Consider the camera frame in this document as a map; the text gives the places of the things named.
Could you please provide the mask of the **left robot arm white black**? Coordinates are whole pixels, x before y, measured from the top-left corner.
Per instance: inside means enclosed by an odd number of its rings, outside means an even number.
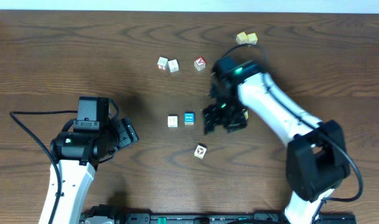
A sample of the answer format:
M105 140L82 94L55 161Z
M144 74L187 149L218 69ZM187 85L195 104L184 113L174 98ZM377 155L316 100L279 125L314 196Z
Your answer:
M88 189L98 166L139 140L128 118L110 120L103 130L64 129L51 142L55 166L50 167L47 197L40 223L79 223Z

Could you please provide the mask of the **blue top wooden block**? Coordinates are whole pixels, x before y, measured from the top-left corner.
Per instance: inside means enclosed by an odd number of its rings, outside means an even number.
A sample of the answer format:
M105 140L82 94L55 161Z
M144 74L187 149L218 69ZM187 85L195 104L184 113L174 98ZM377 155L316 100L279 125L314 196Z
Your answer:
M194 113L184 113L184 124L193 125L195 123L195 114Z

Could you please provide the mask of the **brown circle wooden block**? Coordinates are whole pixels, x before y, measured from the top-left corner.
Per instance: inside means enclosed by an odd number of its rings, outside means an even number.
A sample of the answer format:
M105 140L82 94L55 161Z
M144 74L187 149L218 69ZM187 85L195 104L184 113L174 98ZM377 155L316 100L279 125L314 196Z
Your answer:
M203 159L204 158L204 155L205 153L207 152L207 148L204 147L204 146L201 146L200 144L195 148L195 151L194 151L194 156L199 158L199 159Z

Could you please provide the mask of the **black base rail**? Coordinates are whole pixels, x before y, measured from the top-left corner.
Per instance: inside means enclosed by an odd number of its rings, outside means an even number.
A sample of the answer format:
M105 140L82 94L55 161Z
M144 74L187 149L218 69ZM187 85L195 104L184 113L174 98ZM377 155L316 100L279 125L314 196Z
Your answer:
M79 224L226 224L226 223L283 223L288 220L282 213L261 211L256 213L153 213L150 210L122 209L98 205L80 215Z

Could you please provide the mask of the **white red wooden block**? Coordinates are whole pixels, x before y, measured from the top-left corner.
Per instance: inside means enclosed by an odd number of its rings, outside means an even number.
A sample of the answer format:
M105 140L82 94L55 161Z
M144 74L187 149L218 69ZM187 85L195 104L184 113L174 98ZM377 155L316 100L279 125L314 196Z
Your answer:
M159 60L157 61L157 67L160 70L167 70L168 69L168 58L165 57L159 57Z

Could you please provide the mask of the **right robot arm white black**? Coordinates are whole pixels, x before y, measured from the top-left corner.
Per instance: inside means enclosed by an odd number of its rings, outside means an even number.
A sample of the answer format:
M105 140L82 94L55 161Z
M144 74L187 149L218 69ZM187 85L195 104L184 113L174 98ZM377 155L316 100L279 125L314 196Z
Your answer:
M250 60L231 57L215 62L210 96L215 104L203 110L204 133L223 126L229 133L247 126L254 111L286 146L286 178L292 189L284 210L289 223L314 223L322 201L350 174L344 134L338 123L322 122L290 99L270 74Z

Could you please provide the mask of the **white block letter B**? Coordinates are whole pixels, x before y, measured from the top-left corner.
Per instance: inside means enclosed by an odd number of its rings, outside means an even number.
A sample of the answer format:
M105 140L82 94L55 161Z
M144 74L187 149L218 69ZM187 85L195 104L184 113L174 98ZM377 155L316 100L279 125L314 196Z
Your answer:
M167 126L169 128L177 128L178 127L178 116L168 116L167 117Z

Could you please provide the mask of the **white letter wooden block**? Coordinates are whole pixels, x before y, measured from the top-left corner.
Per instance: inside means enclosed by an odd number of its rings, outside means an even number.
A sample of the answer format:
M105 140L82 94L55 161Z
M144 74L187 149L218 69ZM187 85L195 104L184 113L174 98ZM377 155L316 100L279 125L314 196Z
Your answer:
M176 59L167 62L170 72L179 71L179 63Z

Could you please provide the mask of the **red letter A block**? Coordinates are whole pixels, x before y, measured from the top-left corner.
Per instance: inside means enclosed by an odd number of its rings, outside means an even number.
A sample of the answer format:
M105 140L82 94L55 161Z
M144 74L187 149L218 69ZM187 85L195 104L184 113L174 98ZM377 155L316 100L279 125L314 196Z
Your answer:
M198 71L203 70L206 67L206 61L203 57L199 57L194 60L194 66Z

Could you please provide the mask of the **pale yellow far block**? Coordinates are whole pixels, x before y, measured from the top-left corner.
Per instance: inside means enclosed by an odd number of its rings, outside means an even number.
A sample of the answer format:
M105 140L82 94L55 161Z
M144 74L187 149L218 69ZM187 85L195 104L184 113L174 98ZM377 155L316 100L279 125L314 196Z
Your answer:
M240 32L236 35L236 42L237 44L247 44L248 43L248 36L245 32Z

